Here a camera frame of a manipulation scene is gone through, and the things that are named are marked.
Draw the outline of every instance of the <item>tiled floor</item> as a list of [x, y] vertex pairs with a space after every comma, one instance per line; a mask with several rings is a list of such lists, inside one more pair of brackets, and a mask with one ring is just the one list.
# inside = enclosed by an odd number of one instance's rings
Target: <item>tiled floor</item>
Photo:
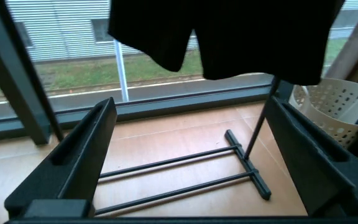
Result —
[[[246, 147], [261, 109], [262, 103], [254, 103], [118, 124], [103, 172], [227, 146], [227, 129]], [[27, 138], [0, 142], [0, 223], [7, 220], [4, 199], [56, 144], [56, 139], [44, 147], [35, 147]], [[108, 216], [306, 215], [267, 123], [251, 159], [272, 191], [270, 201], [260, 198], [252, 182], [241, 179]], [[124, 174], [99, 181], [94, 205], [103, 208], [240, 172], [244, 169], [237, 157], [223, 152]]]

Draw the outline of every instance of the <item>perforated plastic basket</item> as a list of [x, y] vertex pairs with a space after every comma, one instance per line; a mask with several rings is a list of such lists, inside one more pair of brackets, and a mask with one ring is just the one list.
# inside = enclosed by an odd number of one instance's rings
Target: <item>perforated plastic basket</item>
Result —
[[324, 78], [319, 85], [295, 85], [290, 103], [347, 148], [357, 139], [358, 83]]

